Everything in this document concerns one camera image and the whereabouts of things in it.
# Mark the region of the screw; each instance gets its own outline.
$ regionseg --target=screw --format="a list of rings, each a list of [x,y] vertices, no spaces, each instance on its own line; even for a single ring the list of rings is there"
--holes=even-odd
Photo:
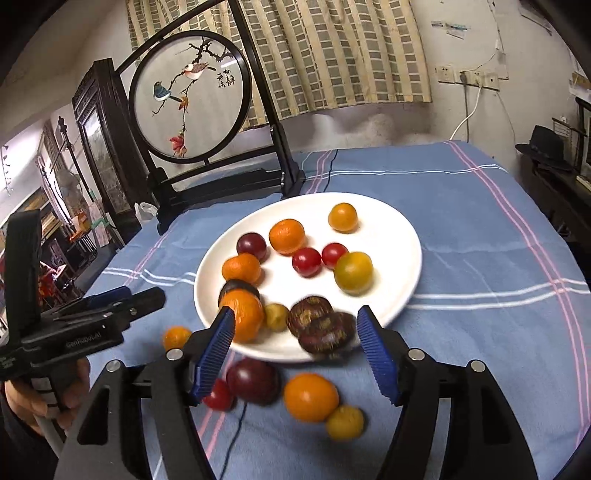
[[[121,362],[119,360],[111,360],[107,364],[107,371],[108,372],[116,372],[121,367]]]
[[[412,350],[408,351],[408,356],[411,360],[420,361],[425,358],[425,352],[419,348],[413,348]]]
[[[183,357],[183,351],[180,348],[173,348],[172,350],[169,350],[168,352],[166,352],[166,358],[168,358],[169,360],[179,360]]]
[[[473,369],[475,372],[480,373],[486,370],[486,365],[480,360],[474,360],[470,362],[470,368]]]

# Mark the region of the checkered curtain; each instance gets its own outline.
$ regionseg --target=checkered curtain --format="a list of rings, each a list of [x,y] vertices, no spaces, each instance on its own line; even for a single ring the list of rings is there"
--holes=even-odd
[[[133,49],[197,0],[128,0]],[[242,0],[280,118],[340,106],[430,102],[410,0]],[[179,31],[215,31],[242,50],[226,2]],[[253,89],[243,129],[267,122]]]

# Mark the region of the blue bird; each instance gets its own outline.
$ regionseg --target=blue bird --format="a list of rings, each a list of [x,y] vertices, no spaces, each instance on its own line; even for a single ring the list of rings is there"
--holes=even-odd
[[[167,99],[174,100],[178,103],[182,102],[180,98],[177,98],[172,95],[170,90],[167,90],[162,86],[162,82],[154,83],[154,100],[158,100],[159,102],[164,102]]]

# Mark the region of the dark purple cherry tomato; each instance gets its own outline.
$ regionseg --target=dark purple cherry tomato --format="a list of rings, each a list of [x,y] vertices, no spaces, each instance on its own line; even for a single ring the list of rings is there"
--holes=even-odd
[[[226,374],[230,391],[250,403],[268,405],[279,395],[281,383],[277,369],[260,360],[243,358]]]
[[[259,262],[262,262],[267,256],[267,243],[258,233],[245,233],[236,243],[236,252],[252,254],[258,258]]]

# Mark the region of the finger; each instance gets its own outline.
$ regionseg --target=finger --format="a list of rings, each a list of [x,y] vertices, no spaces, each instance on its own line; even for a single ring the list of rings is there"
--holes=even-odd
[[[77,360],[78,378],[90,384],[90,362],[86,357]]]
[[[88,395],[89,386],[81,380],[76,380],[64,392],[61,400],[68,408],[75,408],[79,406]]]
[[[7,399],[10,398],[14,405],[21,409],[45,417],[47,415],[47,403],[41,395],[33,390],[33,387],[21,380],[9,380],[5,383]]]
[[[62,428],[62,430],[64,430],[65,432],[67,432],[70,427],[72,426],[72,423],[74,422],[74,419],[76,418],[76,415],[78,415],[78,407],[73,408],[71,410],[66,410],[61,412],[58,416],[57,416],[57,424]]]

